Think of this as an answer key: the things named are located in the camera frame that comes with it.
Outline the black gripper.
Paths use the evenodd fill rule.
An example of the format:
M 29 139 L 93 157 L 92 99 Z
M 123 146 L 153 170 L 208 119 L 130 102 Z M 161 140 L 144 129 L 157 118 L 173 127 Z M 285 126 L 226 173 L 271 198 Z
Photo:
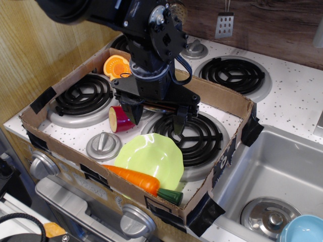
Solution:
M 188 72 L 188 78 L 176 79 L 175 64 L 163 64 L 154 72 L 148 72 L 130 62 L 132 74 L 126 78 L 111 81 L 119 101 L 128 119 L 138 125 L 144 106 L 173 112 L 175 134 L 182 134 L 188 116 L 196 116 L 200 97 L 185 87 L 192 80 L 192 68 L 187 62 L 181 62 Z

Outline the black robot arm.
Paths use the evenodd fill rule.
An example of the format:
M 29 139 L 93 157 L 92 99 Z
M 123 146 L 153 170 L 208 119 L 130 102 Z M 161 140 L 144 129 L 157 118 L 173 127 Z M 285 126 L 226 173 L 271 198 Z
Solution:
M 167 1 L 38 1 L 38 5 L 57 23 L 90 21 L 123 33 L 131 74 L 111 86 L 131 122 L 139 123 L 145 107 L 166 110 L 174 114 L 174 133 L 179 135 L 197 116 L 199 95 L 186 88 L 190 79 L 179 81 L 175 76 L 175 62 L 192 71 L 181 57 L 188 35 Z

